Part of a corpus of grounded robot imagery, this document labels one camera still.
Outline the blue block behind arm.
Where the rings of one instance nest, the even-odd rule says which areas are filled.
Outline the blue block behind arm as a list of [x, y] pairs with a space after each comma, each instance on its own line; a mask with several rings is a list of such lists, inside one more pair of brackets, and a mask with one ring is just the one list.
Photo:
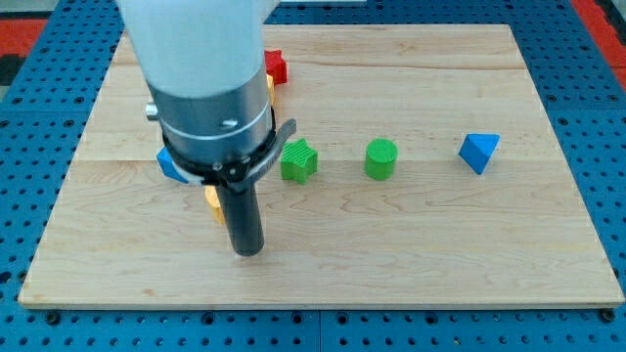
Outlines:
[[173, 160], [166, 147], [161, 148], [156, 154], [156, 161], [165, 177], [183, 184], [188, 183], [188, 181], [174, 167]]

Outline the yellow block behind arm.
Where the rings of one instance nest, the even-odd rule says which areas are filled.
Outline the yellow block behind arm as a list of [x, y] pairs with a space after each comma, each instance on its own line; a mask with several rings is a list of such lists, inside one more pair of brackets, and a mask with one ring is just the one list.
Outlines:
[[270, 74], [266, 74], [266, 81], [267, 81], [270, 105], [273, 106], [275, 103], [275, 85], [274, 85], [273, 76]]

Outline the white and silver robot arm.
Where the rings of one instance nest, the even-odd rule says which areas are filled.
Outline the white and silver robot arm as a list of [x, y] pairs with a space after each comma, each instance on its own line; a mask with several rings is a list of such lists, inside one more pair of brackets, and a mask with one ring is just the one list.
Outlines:
[[241, 193], [295, 132], [276, 125], [263, 25], [275, 0], [118, 0], [175, 168]]

